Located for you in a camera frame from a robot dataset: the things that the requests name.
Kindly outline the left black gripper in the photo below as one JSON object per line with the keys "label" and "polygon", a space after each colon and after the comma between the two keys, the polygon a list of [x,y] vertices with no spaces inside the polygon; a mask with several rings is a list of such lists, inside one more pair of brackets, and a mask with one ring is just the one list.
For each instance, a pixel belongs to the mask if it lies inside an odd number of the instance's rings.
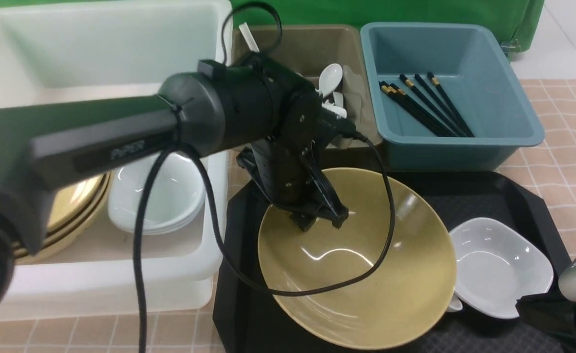
{"label": "left black gripper", "polygon": [[333,133],[317,133],[296,151],[278,141],[261,139],[244,147],[236,163],[250,175],[265,199],[289,213],[291,221],[303,231],[311,229],[318,218],[331,221],[339,229],[349,210],[340,203],[330,181],[319,166],[321,153],[334,138]]}

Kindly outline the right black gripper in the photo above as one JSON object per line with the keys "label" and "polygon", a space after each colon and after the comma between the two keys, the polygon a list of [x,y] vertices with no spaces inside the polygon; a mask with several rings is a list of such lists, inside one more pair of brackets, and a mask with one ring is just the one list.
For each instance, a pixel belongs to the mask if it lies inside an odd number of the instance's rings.
{"label": "right black gripper", "polygon": [[559,342],[566,353],[576,353],[576,302],[544,293],[521,297],[516,310],[523,323]]}

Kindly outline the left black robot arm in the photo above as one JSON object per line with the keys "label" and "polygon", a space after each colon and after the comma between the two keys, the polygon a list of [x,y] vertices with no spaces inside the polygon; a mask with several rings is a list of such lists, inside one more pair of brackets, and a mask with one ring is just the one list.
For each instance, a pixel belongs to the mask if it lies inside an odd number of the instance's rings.
{"label": "left black robot arm", "polygon": [[261,143],[250,176],[302,230],[348,218],[316,157],[339,134],[313,84],[263,53],[232,66],[201,60],[139,98],[0,109],[0,302],[14,272],[12,243],[43,248],[58,190],[164,151],[192,158]]}

